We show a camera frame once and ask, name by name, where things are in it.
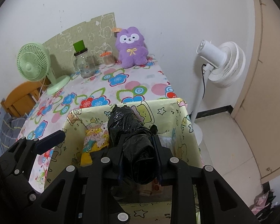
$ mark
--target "yellow bow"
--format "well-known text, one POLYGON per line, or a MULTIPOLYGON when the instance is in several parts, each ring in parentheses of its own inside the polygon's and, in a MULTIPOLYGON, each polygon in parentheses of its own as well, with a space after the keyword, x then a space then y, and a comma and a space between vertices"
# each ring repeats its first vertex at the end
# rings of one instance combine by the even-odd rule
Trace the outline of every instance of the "yellow bow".
POLYGON ((132 49, 127 49, 127 52, 131 52, 130 55, 132 55, 132 53, 135 55, 135 52, 137 48, 132 48, 132 49))

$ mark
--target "wooden chair back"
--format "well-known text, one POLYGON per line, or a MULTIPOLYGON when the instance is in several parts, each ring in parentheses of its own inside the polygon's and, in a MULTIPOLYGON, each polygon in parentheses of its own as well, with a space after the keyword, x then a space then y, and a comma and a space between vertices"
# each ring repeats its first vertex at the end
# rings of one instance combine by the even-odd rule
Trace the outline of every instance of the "wooden chair back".
MULTIPOLYGON (((1 101, 1 105, 5 112, 11 114, 14 117, 24 116, 25 113, 29 114, 35 106, 36 101, 39 100, 38 96, 42 84, 43 81, 27 81, 17 86, 5 100, 1 101)), ((49 85, 49 81, 46 79, 44 84, 49 85)), ((42 93, 46 90, 45 85, 42 87, 40 95, 42 95, 42 93)))

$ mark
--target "fan grille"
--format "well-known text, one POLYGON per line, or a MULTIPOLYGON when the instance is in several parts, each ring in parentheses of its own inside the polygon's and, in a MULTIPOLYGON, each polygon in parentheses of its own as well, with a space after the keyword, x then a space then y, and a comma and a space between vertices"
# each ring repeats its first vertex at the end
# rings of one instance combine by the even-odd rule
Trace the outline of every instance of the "fan grille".
POLYGON ((26 44, 18 53, 17 67, 20 74, 26 79, 30 81, 42 80, 49 72, 49 52, 41 44, 26 44))
POLYGON ((246 58, 243 50, 234 42, 223 43, 219 46, 219 49, 226 52, 226 62, 220 68, 214 69, 208 79, 217 87, 225 88, 242 74, 246 58))

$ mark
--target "door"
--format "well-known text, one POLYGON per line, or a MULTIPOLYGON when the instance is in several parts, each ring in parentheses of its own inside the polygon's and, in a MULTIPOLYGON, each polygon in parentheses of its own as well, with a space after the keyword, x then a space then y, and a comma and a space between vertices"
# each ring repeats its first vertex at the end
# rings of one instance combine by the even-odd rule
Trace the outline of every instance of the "door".
POLYGON ((280 174, 280 10, 273 0, 261 0, 261 4, 259 61, 235 120, 266 182, 280 174))

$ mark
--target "cotton swab container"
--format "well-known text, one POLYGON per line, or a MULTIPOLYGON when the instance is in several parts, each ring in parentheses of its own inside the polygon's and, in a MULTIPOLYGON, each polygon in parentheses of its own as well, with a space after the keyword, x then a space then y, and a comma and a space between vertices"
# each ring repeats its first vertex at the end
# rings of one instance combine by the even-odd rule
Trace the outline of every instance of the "cotton swab container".
POLYGON ((103 62, 106 67, 111 67, 115 65, 114 56, 111 51, 105 51, 100 55, 100 57, 103 59, 103 62))

